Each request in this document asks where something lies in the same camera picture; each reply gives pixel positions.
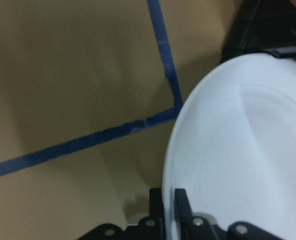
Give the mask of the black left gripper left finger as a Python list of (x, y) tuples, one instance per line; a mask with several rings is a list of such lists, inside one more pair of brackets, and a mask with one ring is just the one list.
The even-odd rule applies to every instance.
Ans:
[(151, 227), (165, 226), (164, 205), (160, 188), (149, 190), (149, 222)]

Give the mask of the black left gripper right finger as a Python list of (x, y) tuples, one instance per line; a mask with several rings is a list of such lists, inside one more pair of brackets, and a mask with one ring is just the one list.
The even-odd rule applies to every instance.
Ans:
[(192, 208), (184, 188), (176, 188), (174, 193), (174, 208), (176, 221), (181, 225), (188, 223), (193, 218)]

